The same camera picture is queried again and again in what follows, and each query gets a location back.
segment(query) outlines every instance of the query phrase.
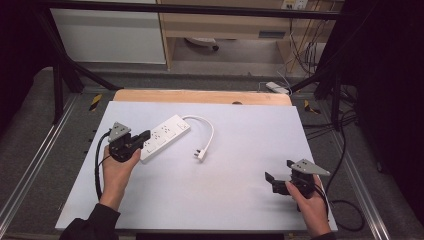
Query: human hand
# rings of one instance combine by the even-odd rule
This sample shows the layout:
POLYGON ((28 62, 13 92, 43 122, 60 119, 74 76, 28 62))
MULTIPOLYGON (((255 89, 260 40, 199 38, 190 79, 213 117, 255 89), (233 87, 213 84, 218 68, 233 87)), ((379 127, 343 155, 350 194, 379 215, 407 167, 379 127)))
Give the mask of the human hand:
MULTIPOLYGON (((314 181, 316 185, 321 186, 321 181, 316 175, 314 181)), ((331 232, 325 203, 321 196, 314 191, 311 198, 306 199, 291 182, 286 181, 286 187, 302 212, 309 235, 314 238, 331 232)))
POLYGON ((109 146, 105 147, 103 156, 109 157, 107 157, 102 164, 104 189, 102 197, 100 198, 100 204, 118 211, 131 172, 140 160, 140 155, 141 149, 137 149, 128 161, 121 163, 110 156, 109 146))

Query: power strip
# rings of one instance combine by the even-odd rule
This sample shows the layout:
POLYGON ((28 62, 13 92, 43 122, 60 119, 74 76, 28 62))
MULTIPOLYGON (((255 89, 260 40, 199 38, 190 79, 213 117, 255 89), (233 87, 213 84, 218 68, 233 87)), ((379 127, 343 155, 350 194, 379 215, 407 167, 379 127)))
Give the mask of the power strip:
POLYGON ((140 161, 145 163, 152 158, 160 150, 175 142, 183 133, 188 132, 190 125, 180 116, 174 115, 159 126, 150 130, 151 137, 144 142, 144 147, 141 149, 140 161))
POLYGON ((282 93, 287 94, 289 91, 285 89, 284 87, 276 84, 275 82, 269 82, 266 84, 266 87, 269 88, 271 91, 276 93, 282 93))

